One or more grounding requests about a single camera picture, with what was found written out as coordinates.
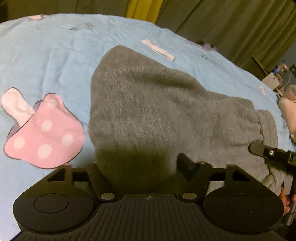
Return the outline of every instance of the mushroom stem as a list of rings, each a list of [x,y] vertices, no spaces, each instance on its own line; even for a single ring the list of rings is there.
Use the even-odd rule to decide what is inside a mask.
[[[24,100],[22,94],[15,88],[7,90],[1,100],[1,106],[22,127],[33,114],[34,109]]]

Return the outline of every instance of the white box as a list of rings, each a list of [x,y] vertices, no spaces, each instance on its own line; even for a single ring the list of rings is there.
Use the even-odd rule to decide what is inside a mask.
[[[274,73],[270,73],[268,76],[266,76],[262,82],[266,84],[270,89],[274,90],[276,87],[280,85],[280,82],[278,81],[278,78],[274,75]]]

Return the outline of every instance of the bedsheet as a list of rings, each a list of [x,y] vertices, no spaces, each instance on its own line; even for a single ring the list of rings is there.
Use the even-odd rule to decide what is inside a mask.
[[[168,51],[174,61],[152,51],[141,42],[144,39]],[[94,148],[87,134],[90,80],[102,56],[116,45],[184,71],[209,91],[250,99],[256,109],[272,113],[279,148],[295,151],[277,106],[278,98],[271,89],[219,53],[206,52],[168,29],[133,19],[78,14],[43,16],[39,20],[25,17],[0,24],[0,96],[15,87],[33,107],[48,93],[58,94],[84,128],[84,146],[70,162],[73,167],[94,162]],[[14,124],[1,109],[1,146]],[[0,152],[1,241],[19,232],[12,213],[14,200],[50,172],[52,169],[40,169]]]

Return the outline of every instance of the cartoon print on bedsheet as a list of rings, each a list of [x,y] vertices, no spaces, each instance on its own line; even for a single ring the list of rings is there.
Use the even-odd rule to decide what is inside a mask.
[[[5,154],[40,168],[56,168],[77,156],[84,144],[82,123],[57,94],[47,94],[34,108],[15,88],[7,90],[1,106],[17,124],[4,145]]]

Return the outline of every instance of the yellow curtain panel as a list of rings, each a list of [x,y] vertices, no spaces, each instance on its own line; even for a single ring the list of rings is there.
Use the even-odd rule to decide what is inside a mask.
[[[127,18],[156,23],[163,0],[129,0]]]

